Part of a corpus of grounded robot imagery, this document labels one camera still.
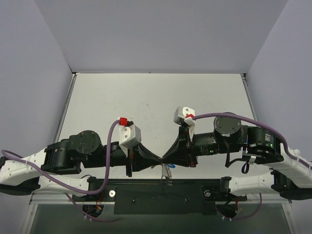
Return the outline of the silver bottle opener keychain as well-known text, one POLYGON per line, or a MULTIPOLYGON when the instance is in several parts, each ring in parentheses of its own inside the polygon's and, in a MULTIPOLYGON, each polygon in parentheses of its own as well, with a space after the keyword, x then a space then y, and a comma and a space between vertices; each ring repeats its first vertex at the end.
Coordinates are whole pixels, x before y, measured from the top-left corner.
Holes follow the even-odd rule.
POLYGON ((162 175, 161 175, 161 182, 167 186, 172 186, 172 173, 170 168, 167 164, 162 164, 162 175))

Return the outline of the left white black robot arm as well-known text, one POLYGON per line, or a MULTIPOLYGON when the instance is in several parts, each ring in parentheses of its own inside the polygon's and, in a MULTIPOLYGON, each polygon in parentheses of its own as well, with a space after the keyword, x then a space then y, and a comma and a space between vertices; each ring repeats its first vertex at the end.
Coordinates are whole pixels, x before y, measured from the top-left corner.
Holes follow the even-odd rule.
POLYGON ((7 150, 2 153, 0 191, 16 196, 50 191, 94 201, 107 186, 110 168, 124 166, 131 177, 133 172, 162 164, 162 159, 136 137, 125 136, 121 142, 109 138, 103 145, 91 130, 71 135, 30 156, 7 150))

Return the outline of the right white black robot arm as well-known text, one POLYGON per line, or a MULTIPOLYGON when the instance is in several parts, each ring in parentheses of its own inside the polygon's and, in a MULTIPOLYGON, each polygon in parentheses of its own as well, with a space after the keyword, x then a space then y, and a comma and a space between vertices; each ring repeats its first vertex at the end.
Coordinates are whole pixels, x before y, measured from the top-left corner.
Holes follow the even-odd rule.
POLYGON ((176 141, 162 163, 194 168, 199 156, 225 154, 225 167, 243 162, 243 177, 224 176, 217 193, 222 199, 277 193, 290 200, 312 197, 312 164, 288 147, 272 127, 233 113, 188 114, 179 122, 176 141), (211 133, 194 134, 195 122, 213 117, 211 133))

